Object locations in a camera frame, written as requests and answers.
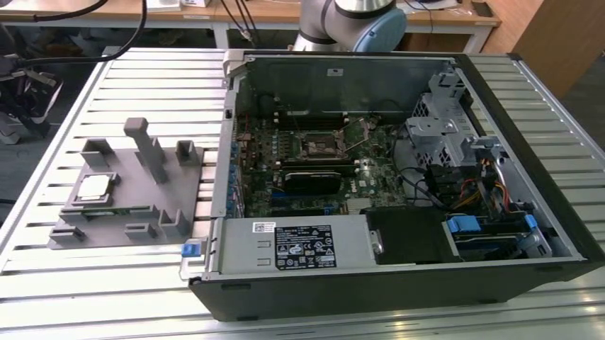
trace table leg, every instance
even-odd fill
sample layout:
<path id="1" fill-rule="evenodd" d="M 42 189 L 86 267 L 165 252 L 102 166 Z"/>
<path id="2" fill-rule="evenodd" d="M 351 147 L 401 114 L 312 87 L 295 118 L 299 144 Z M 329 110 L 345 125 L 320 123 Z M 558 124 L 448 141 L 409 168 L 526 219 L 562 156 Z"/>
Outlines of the table leg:
<path id="1" fill-rule="evenodd" d="M 212 23 L 212 30 L 214 31 L 214 42 L 216 48 L 228 49 L 228 24 L 226 23 Z"/>
<path id="2" fill-rule="evenodd" d="M 490 36 L 491 26 L 475 26 L 474 34 L 464 46 L 464 53 L 479 53 Z"/>

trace sticker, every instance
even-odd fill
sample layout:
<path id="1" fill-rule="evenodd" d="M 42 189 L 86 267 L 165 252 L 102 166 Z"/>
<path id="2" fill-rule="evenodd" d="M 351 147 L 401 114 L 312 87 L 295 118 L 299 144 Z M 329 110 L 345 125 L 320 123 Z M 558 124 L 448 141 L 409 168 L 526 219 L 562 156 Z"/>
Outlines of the sticker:
<path id="1" fill-rule="evenodd" d="M 273 232 L 275 222 L 252 222 L 252 232 Z"/>
<path id="2" fill-rule="evenodd" d="M 275 267 L 280 271 L 336 267 L 331 225 L 275 227 Z"/>
<path id="3" fill-rule="evenodd" d="M 209 16 L 182 16 L 182 19 L 209 20 Z"/>
<path id="4" fill-rule="evenodd" d="M 344 69 L 328 69 L 328 77 L 341 77 L 344 75 Z"/>

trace blue connector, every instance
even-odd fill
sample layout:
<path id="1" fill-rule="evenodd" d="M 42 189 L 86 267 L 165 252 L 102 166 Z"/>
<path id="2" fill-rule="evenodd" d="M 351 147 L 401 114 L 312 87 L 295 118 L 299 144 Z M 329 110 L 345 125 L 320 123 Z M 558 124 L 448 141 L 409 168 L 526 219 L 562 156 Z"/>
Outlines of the blue connector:
<path id="1" fill-rule="evenodd" d="M 182 249 L 180 251 L 181 257 L 200 257 L 201 256 L 201 245 L 184 243 Z"/>
<path id="2" fill-rule="evenodd" d="M 447 220 L 449 232 L 479 232 L 479 221 L 474 216 L 456 215 Z"/>
<path id="3" fill-rule="evenodd" d="M 532 217 L 532 215 L 530 214 L 526 215 L 526 223 L 531 230 L 534 230 L 538 227 L 538 221 L 535 221 L 535 217 Z"/>

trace white box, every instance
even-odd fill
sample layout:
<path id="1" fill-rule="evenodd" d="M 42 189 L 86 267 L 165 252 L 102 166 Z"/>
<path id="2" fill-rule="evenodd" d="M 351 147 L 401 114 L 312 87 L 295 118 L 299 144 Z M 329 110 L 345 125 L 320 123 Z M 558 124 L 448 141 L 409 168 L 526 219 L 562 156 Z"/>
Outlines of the white box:
<path id="1" fill-rule="evenodd" d="M 206 7 L 212 0 L 180 0 L 184 6 Z"/>
<path id="2" fill-rule="evenodd" d="M 146 11 L 149 13 L 180 11 L 180 1 L 178 0 L 146 0 Z"/>

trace aluminum slotted table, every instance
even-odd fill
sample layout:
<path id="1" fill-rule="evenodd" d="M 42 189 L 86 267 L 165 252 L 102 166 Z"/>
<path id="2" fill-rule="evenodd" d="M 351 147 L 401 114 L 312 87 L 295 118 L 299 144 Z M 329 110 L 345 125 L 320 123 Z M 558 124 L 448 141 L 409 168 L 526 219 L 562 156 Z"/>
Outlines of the aluminum slotted table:
<path id="1" fill-rule="evenodd" d="M 605 242 L 605 157 L 522 62 L 471 56 L 503 108 Z M 178 279 L 180 244 L 51 251 L 47 234 L 84 161 L 86 137 L 133 147 L 145 117 L 162 145 L 205 148 L 193 237 L 208 232 L 222 110 L 222 51 L 130 49 L 100 64 L 0 229 L 0 339 L 602 339 L 605 268 L 504 304 L 261 322 L 212 319 Z M 483 129 L 492 131 L 483 116 Z"/>

